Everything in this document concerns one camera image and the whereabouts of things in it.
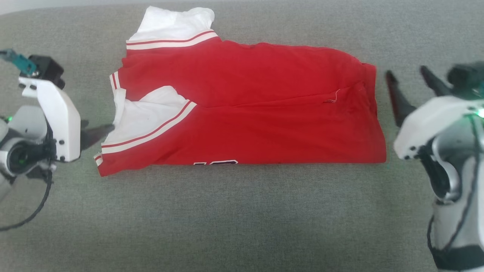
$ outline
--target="gray couch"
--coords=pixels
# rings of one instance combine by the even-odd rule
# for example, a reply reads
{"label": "gray couch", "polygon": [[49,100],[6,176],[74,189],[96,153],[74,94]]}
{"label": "gray couch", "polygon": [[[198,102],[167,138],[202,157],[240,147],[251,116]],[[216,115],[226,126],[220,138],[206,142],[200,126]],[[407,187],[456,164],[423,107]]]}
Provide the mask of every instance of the gray couch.
{"label": "gray couch", "polygon": [[[484,2],[408,0],[178,2],[215,11],[213,29],[240,43],[327,46],[378,67],[387,139],[381,165],[151,166],[101,179],[92,156],[60,165],[44,210],[0,233],[0,271],[435,271],[426,247],[432,192],[418,162],[399,161],[382,74],[409,99],[432,97],[418,74],[444,76],[483,59]],[[31,10],[0,16],[0,48],[54,57],[66,91],[93,125],[113,119],[108,75],[148,5]],[[17,71],[0,63],[0,113],[25,103]],[[20,179],[0,224],[36,208],[41,181]]]}

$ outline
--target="white stripe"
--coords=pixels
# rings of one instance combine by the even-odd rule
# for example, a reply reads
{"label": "white stripe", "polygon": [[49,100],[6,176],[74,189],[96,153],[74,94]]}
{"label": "white stripe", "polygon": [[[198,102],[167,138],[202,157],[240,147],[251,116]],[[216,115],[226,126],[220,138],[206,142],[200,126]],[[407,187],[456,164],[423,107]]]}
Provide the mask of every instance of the white stripe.
{"label": "white stripe", "polygon": [[227,161],[213,161],[210,164],[219,164],[219,163],[228,163],[228,162],[235,162],[234,164],[238,164],[239,162],[237,160],[227,160]]}
{"label": "white stripe", "polygon": [[97,166],[100,166],[101,163],[103,163],[103,159],[102,158],[99,158],[99,159],[96,160]]}
{"label": "white stripe", "polygon": [[116,88],[114,87],[113,74],[110,74],[110,75],[109,75],[109,82],[111,82],[111,88],[112,88],[112,90],[113,90],[113,92],[114,92],[114,90],[115,90]]}
{"label": "white stripe", "polygon": [[101,156],[101,158],[97,159],[96,160],[96,164],[97,166],[100,166],[101,163],[103,163],[103,157],[102,157],[102,153],[97,153],[95,156],[94,156],[94,159],[96,159],[97,157]]}
{"label": "white stripe", "polygon": [[156,131],[155,133],[151,134],[148,137],[144,137],[144,138],[141,138],[139,140],[136,140],[136,141],[124,144],[124,145],[120,145],[120,146],[102,148],[101,150],[103,151],[103,154],[116,153],[116,152],[121,152],[121,151],[130,149],[132,147],[146,143],[148,141],[151,141],[151,140],[157,138],[158,136],[160,136],[161,134],[163,134],[164,132],[166,132],[168,129],[172,128],[174,125],[181,122],[185,117],[188,116],[188,114],[193,110],[193,108],[195,108],[195,106],[196,106],[196,104],[194,102],[190,102],[188,104],[188,106],[185,108],[185,110],[182,112],[182,114],[180,114],[177,118],[175,118],[171,122],[167,123],[162,128],[160,128],[158,131]]}
{"label": "white stripe", "polygon": [[188,42],[158,42],[158,43],[149,43],[143,45],[126,45],[126,49],[128,50],[143,50],[143,49],[153,49],[153,48],[161,48],[161,47],[187,47],[196,45],[203,41],[206,41],[210,38],[218,37],[217,33],[209,32],[207,34],[203,34],[191,41]]}
{"label": "white stripe", "polygon": [[114,80],[116,81],[116,86],[119,88],[121,88],[121,85],[120,85],[120,78],[118,77],[118,71],[114,72]]}
{"label": "white stripe", "polygon": [[206,29],[206,30],[201,30],[199,33],[195,34],[195,35],[192,35],[190,38],[165,38],[165,39],[162,39],[162,38],[151,38],[151,39],[135,39],[135,40],[127,40],[126,43],[127,44],[137,44],[137,43],[140,43],[140,42],[156,42],[156,41],[161,41],[161,40],[164,40],[164,41],[176,41],[176,42],[185,42],[187,40],[190,40],[192,39],[193,37],[196,37],[202,33],[209,33],[209,32],[215,32],[215,30],[213,29]]}

